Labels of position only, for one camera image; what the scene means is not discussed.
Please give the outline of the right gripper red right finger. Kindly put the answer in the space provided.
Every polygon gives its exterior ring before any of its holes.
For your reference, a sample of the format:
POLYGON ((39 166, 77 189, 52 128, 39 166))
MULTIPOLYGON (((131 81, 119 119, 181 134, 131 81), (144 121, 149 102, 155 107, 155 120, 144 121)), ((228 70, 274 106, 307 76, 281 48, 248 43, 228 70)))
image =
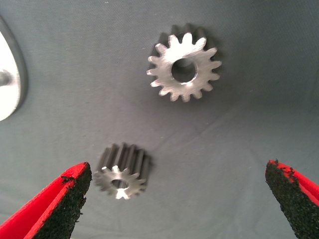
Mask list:
POLYGON ((319 186, 278 160, 269 160, 265 178, 299 239, 319 237, 319 186))

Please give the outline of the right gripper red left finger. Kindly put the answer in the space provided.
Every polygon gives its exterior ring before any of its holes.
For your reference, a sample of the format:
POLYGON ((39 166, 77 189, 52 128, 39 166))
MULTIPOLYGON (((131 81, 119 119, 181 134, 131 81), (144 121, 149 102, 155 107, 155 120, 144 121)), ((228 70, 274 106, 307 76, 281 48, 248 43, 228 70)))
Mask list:
POLYGON ((92 180, 88 162, 76 164, 0 226, 2 239, 69 239, 81 216, 92 180))

